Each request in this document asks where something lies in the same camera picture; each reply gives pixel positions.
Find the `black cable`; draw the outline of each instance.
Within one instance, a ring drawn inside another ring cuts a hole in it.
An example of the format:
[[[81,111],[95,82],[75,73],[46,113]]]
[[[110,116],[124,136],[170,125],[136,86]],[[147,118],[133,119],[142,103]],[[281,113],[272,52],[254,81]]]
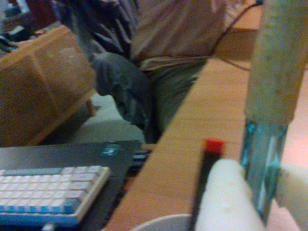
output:
[[[234,24],[236,24],[240,19],[241,17],[247,12],[249,11],[251,8],[254,8],[256,6],[260,6],[262,3],[255,3],[255,4],[252,4],[250,6],[247,6],[235,19],[234,21],[228,26],[228,28],[219,36],[219,38],[217,39],[216,43],[214,44],[213,46],[213,49],[212,51],[210,52],[209,56],[212,56],[215,51],[216,51],[216,48],[217,46],[220,44],[220,42],[222,41],[222,39],[228,34],[228,32],[232,29],[232,27],[234,26]]]

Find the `white keyboard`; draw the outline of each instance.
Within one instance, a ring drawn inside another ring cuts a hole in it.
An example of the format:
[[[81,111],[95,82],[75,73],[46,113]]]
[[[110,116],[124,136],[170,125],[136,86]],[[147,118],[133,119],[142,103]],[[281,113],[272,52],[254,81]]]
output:
[[[0,170],[0,224],[74,227],[109,176],[102,166]]]

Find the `wooden desk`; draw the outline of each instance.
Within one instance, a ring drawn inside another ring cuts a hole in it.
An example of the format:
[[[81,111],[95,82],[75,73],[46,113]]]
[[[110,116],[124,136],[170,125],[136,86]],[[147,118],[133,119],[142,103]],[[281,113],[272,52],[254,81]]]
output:
[[[258,21],[260,11],[255,10],[254,15],[248,15],[246,19],[254,18]],[[243,32],[245,28],[240,27],[245,22],[240,21],[240,26],[236,27],[236,30],[241,30],[240,33],[227,36],[216,57],[205,65],[201,77],[158,142],[131,190],[115,210],[107,226],[108,231],[126,231],[160,216],[190,213],[203,138],[225,140],[225,158],[239,158],[249,58],[256,35],[255,28],[249,29],[249,25],[256,24],[250,22]],[[305,74],[296,118],[288,131],[286,152],[292,150],[285,153],[285,159],[301,152],[306,152],[308,156],[308,149],[303,149],[305,143],[308,143],[308,123],[304,114],[308,112],[304,108],[308,104],[307,84],[308,72]],[[296,142],[302,144],[300,149],[292,147]]]

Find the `blue keycap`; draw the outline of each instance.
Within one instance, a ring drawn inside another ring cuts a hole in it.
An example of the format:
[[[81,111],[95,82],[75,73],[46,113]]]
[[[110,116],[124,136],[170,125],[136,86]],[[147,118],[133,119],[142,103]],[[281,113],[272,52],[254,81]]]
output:
[[[57,175],[60,174],[62,168],[31,168],[31,169],[14,169],[6,170],[4,176],[34,176],[34,175]]]
[[[73,214],[80,205],[77,199],[66,199],[64,202],[64,213]]]

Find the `marker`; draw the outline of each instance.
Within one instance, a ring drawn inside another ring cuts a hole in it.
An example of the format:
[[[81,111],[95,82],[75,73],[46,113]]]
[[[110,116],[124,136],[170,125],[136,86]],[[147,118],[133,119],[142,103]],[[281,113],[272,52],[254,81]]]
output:
[[[199,215],[200,203],[202,200],[202,195],[205,191],[208,175],[212,166],[215,164],[216,161],[220,159],[220,156],[223,153],[224,145],[225,141],[222,140],[205,139],[204,155],[201,161],[197,191],[192,210],[192,218],[187,229],[188,231],[193,231],[195,228]]]

